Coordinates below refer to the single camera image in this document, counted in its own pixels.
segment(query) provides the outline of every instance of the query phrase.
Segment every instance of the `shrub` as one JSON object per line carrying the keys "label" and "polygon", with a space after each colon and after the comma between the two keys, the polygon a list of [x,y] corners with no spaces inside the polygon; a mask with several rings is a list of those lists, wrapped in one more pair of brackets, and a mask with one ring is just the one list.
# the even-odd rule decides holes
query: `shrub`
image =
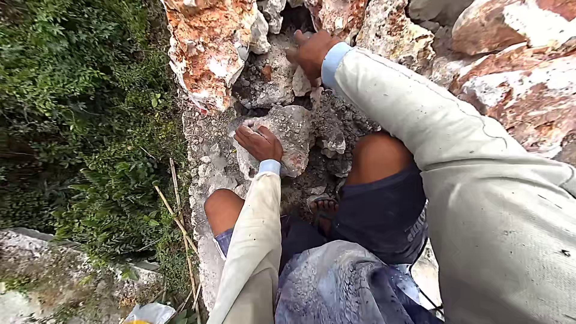
{"label": "shrub", "polygon": [[0,227],[132,254],[172,230],[185,161],[157,2],[11,0],[0,20]]}

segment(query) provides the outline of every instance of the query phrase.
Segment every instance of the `plastic bag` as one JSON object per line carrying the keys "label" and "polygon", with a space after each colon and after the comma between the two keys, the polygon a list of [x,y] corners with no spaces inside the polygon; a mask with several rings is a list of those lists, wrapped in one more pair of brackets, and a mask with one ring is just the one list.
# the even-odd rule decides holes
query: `plastic bag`
{"label": "plastic bag", "polygon": [[136,304],[123,324],[165,324],[176,313],[170,306],[159,303],[140,306]]}

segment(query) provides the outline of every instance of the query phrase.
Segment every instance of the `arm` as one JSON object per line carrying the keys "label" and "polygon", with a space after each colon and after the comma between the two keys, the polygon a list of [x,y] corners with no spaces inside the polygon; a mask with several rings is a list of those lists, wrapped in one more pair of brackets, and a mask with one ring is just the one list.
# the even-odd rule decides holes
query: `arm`
{"label": "arm", "polygon": [[[274,322],[274,300],[282,252],[278,162],[282,157],[282,145],[270,131],[263,131],[262,128],[266,128],[259,128],[264,137],[247,128],[243,129],[246,137],[241,136],[240,129],[234,136],[240,145],[262,162],[234,225],[209,323]],[[264,138],[272,143],[276,152],[260,151],[262,146],[258,146],[257,142]]]}
{"label": "arm", "polygon": [[414,154],[447,318],[569,323],[576,317],[573,167],[529,155],[497,121],[368,50],[335,48],[322,77]]}

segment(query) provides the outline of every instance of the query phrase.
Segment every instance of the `hand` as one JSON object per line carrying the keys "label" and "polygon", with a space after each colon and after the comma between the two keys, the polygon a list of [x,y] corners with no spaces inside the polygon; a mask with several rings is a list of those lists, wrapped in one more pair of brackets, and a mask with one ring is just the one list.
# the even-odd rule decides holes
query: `hand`
{"label": "hand", "polygon": [[328,54],[330,48],[340,43],[340,40],[330,36],[325,31],[319,31],[308,38],[302,34],[302,31],[297,30],[294,33],[298,50],[288,50],[286,56],[292,63],[298,63],[304,70],[304,73],[312,82],[321,76],[322,62]]}
{"label": "hand", "polygon": [[276,160],[280,162],[284,149],[280,140],[266,127],[258,127],[258,134],[248,126],[240,126],[236,130],[234,139],[245,148],[256,160],[262,162],[264,160]]}

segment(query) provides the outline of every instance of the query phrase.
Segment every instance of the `light blue cuff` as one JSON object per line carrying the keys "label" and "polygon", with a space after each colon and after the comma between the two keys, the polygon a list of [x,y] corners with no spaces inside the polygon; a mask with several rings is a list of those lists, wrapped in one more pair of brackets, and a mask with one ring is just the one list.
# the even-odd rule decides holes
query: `light blue cuff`
{"label": "light blue cuff", "polygon": [[277,175],[280,175],[280,162],[272,159],[260,162],[260,170],[258,170],[258,173],[262,173],[265,171],[271,171]]}
{"label": "light blue cuff", "polygon": [[340,65],[340,61],[344,55],[348,53],[352,47],[345,42],[340,42],[328,51],[324,61],[322,62],[322,83],[332,89],[336,87],[336,69]]}

